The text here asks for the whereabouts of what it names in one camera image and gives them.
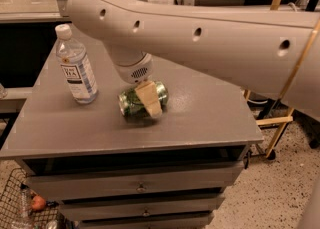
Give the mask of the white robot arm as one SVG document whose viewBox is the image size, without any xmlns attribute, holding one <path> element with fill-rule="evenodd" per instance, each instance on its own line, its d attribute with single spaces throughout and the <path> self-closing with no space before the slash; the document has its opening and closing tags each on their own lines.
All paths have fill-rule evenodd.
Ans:
<svg viewBox="0 0 320 229">
<path fill-rule="evenodd" d="M 158 56 L 320 118 L 316 12 L 68 0 L 67 13 L 128 83 L 142 82 L 135 71 Z"/>
</svg>

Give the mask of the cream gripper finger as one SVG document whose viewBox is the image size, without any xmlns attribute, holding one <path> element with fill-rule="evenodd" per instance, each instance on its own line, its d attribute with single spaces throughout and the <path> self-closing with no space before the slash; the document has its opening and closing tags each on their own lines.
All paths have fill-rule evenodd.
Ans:
<svg viewBox="0 0 320 229">
<path fill-rule="evenodd" d="M 162 115 L 156 85 L 153 81 L 146 80 L 139 83 L 135 92 L 152 118 L 158 118 Z"/>
</svg>

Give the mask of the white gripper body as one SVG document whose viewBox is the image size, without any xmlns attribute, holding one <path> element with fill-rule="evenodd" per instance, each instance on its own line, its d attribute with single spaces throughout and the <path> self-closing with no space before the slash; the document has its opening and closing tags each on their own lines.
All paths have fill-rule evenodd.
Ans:
<svg viewBox="0 0 320 229">
<path fill-rule="evenodd" d="M 130 66 L 115 66 L 120 78 L 129 83 L 136 84 L 147 80 L 153 73 L 153 58 L 149 53 L 134 65 Z"/>
</svg>

